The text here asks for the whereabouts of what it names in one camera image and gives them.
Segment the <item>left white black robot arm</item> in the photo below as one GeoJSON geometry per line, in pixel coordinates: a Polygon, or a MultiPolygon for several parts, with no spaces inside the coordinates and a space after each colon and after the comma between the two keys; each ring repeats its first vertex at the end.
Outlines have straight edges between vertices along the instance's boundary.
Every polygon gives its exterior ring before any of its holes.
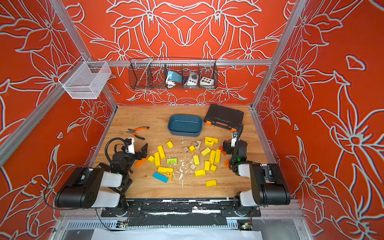
{"type": "Polygon", "coordinates": [[[133,138],[113,138],[105,146],[107,164],[95,168],[76,167],[57,193],[59,209],[122,208],[132,185],[132,166],[148,157],[148,144],[135,151],[133,138]]]}

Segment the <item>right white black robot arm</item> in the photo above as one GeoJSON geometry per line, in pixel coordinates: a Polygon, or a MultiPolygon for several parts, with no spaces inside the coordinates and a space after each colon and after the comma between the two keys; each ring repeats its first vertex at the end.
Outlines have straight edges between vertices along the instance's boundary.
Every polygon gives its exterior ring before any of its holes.
{"type": "Polygon", "coordinates": [[[240,131],[232,132],[232,138],[224,141],[223,151],[231,155],[228,168],[237,176],[249,178],[251,189],[238,192],[234,208],[258,206],[285,206],[291,203],[291,195],[278,164],[261,164],[247,160],[248,143],[240,139],[240,131]]]}

